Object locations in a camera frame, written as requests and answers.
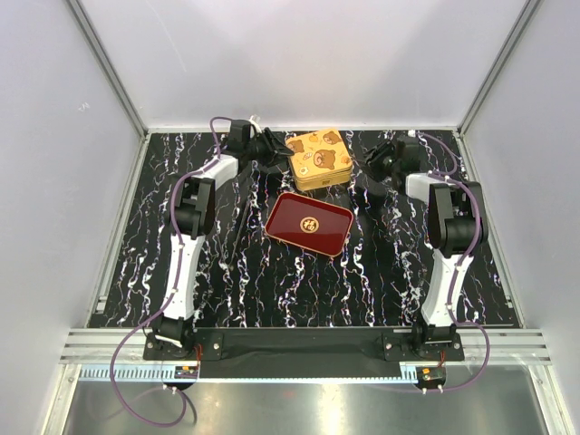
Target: marble pattern table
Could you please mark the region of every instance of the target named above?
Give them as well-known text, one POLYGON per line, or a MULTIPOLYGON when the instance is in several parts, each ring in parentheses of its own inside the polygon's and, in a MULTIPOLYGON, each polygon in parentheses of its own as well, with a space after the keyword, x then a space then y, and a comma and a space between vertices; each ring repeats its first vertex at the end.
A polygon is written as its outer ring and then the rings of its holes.
MULTIPOLYGON (((356 159, 395 131, 342 131, 356 159)), ((280 138, 300 132, 280 132, 280 138)), ((458 155, 456 177, 466 178, 451 131, 429 131, 458 155)), ((208 133, 153 134, 130 209, 103 314, 91 327, 126 327, 154 313, 169 271, 165 215, 178 177, 211 157, 208 133)), ((424 143, 425 169, 450 169, 436 143, 424 143)), ((256 163, 217 192, 217 221, 199 258, 196 325, 295 327, 409 325, 429 289, 431 248, 426 207, 362 173, 355 161, 350 184, 308 193, 353 211, 355 220, 334 259, 266 236, 266 220, 282 192, 295 191, 286 164, 256 163)), ((459 300, 459 320, 517 325, 489 246, 480 247, 459 300)))

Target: bear print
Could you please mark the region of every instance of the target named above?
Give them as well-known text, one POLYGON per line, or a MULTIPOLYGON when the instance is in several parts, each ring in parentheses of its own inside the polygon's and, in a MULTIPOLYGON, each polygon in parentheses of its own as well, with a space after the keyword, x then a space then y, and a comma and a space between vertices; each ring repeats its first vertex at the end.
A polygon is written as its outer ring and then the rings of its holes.
POLYGON ((324 141, 329 145, 334 145, 335 143, 342 142, 340 136, 338 136, 334 131, 329 131, 323 136, 324 141))
POLYGON ((288 143, 286 143, 286 147, 293 152, 305 152, 305 145, 301 140, 290 140, 288 143))
POLYGON ((334 154, 336 154, 334 150, 318 150, 314 155, 314 164, 318 168, 334 170, 334 161, 336 160, 334 154))

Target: white wall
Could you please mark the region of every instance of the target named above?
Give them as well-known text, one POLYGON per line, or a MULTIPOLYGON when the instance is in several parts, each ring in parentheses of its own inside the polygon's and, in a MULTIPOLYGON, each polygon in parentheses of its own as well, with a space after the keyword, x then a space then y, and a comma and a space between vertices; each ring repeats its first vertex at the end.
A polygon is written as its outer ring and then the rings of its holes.
POLYGON ((527 325, 580 430, 580 3, 544 2, 468 131, 527 325))
POLYGON ((524 0, 82 0, 150 127, 457 125, 524 0))
POLYGON ((38 433, 138 138, 62 0, 0 14, 0 426, 38 433))

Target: white panel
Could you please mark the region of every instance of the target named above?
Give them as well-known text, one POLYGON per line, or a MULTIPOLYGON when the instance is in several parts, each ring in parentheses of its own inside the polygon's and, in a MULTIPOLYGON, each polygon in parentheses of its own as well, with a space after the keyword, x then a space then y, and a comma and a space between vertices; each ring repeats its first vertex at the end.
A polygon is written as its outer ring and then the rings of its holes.
POLYGON ((544 2, 467 146, 527 325, 544 331, 580 429, 580 3, 544 2))
POLYGON ((39 433, 138 138, 63 0, 0 14, 0 421, 39 433))
POLYGON ((83 0, 150 127, 457 125, 524 0, 83 0))

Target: metal floor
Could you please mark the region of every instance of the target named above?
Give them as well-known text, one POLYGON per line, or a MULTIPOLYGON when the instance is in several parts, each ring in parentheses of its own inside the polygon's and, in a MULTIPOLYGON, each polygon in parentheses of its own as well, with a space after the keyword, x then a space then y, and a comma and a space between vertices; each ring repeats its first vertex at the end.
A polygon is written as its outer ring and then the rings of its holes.
MULTIPOLYGON (((449 367, 448 385, 471 374, 465 367, 449 367)), ((126 382, 126 399, 151 387, 126 382)), ((120 408, 107 382, 79 382, 64 434, 547 434, 529 372, 524 367, 492 366, 471 387, 458 392, 409 394, 392 385, 300 385, 200 383, 188 389, 197 409, 180 425, 157 429, 126 412, 100 421, 98 416, 120 408)), ((181 401, 160 391, 134 404, 137 412, 156 421, 171 421, 181 401)))

